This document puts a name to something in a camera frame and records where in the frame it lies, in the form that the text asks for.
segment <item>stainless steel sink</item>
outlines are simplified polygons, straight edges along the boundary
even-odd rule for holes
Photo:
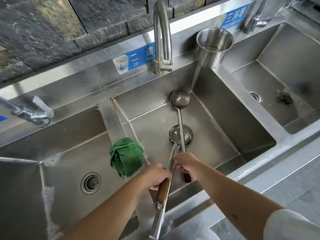
[[[320,118],[319,57],[316,41],[282,23],[235,43],[223,66],[294,134]]]
[[[125,181],[111,147],[96,106],[2,146],[5,157],[52,162],[0,162],[0,238],[54,239],[114,194]],[[122,237],[138,226],[134,213]]]
[[[123,129],[141,143],[147,161],[168,163],[168,131],[178,123],[169,98],[177,88],[190,93],[190,104],[182,110],[183,123],[194,133],[187,151],[202,162],[227,175],[276,144],[211,69],[191,63],[112,99]],[[181,173],[175,173],[167,210],[201,190],[198,182],[186,184]]]

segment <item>blue label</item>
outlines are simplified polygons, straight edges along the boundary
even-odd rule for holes
[[[231,12],[227,12],[221,28],[227,29],[239,24],[244,19],[249,6],[250,4],[239,7]]]
[[[0,115],[0,122],[6,120],[7,118]]]
[[[143,66],[153,61],[155,54],[155,44],[147,44],[125,55],[128,57],[128,71]]]

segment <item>faucet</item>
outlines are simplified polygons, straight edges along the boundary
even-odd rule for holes
[[[23,120],[29,121],[34,125],[46,127],[50,119],[54,116],[54,111],[49,108],[38,96],[34,96],[32,102],[39,108],[31,110],[25,105],[15,105],[0,96],[0,104],[11,110],[11,113]]]
[[[254,31],[255,27],[259,27],[259,28],[263,28],[266,26],[266,24],[270,21],[270,19],[268,18],[263,18],[261,19],[261,14],[262,11],[264,9],[264,7],[266,6],[268,0],[262,0],[262,3],[260,4],[257,12],[255,13],[255,15],[253,15],[248,23],[248,25],[246,26],[246,28],[244,29],[244,33],[249,35]]]
[[[154,73],[161,75],[164,71],[172,72],[171,31],[166,6],[162,0],[158,0],[154,4],[153,27],[155,46]],[[164,63],[161,57],[160,33],[162,33],[163,57],[165,60],[170,60],[170,63]]]

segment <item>sink drain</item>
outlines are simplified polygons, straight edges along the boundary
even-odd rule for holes
[[[258,94],[254,93],[254,92],[249,92],[249,93],[250,93],[251,96],[253,96],[253,98],[254,98],[255,100],[257,100],[260,104],[262,103],[262,98],[261,98]]]
[[[81,181],[81,190],[86,195],[92,195],[98,191],[101,185],[101,177],[98,173],[86,174]]]

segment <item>green cloth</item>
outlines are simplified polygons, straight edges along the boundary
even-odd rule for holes
[[[118,140],[110,150],[111,167],[118,171],[119,177],[130,177],[142,166],[144,160],[142,147],[129,138]]]

